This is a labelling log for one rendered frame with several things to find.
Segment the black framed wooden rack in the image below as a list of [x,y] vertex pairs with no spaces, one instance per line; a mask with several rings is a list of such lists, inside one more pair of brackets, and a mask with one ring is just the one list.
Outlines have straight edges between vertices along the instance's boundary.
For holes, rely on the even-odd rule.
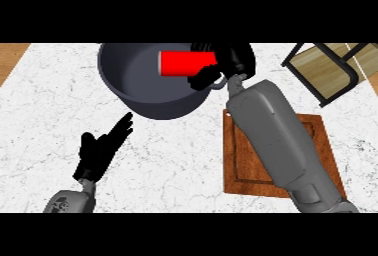
[[296,43],[281,66],[318,100],[329,105],[378,74],[378,43]]

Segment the brown wooden cutting board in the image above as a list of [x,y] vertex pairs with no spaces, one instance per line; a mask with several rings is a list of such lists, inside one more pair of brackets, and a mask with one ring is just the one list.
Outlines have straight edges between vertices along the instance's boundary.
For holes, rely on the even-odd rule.
[[[298,114],[298,119],[311,137],[321,166],[340,197],[346,198],[321,116]],[[227,110],[222,110],[222,182],[225,193],[276,198],[289,197],[287,192],[271,182],[250,143],[233,123]]]

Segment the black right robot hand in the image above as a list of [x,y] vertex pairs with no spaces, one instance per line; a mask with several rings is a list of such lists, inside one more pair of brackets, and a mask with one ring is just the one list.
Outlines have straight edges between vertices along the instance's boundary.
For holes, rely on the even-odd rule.
[[199,72],[187,78],[193,90],[203,90],[219,78],[219,75],[224,75],[225,78],[242,74],[250,78],[255,75],[255,55],[247,42],[193,43],[190,51],[212,52],[216,61],[215,64],[205,65]]

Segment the dark grey pot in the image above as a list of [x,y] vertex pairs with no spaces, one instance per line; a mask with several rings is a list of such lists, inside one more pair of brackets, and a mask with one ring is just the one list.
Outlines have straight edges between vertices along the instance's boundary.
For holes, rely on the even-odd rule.
[[159,75],[159,52],[188,49],[188,43],[100,44],[97,70],[101,80],[126,107],[149,119],[182,117],[200,106],[209,91],[225,85],[225,78],[221,78],[219,82],[196,91],[185,77]]

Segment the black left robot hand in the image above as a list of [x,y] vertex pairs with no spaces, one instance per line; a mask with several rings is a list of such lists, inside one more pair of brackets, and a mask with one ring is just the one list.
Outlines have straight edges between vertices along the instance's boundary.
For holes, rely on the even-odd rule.
[[73,179],[97,182],[107,170],[115,153],[132,132],[132,114],[126,113],[116,122],[107,134],[94,138],[89,132],[81,135],[79,162],[73,172]]

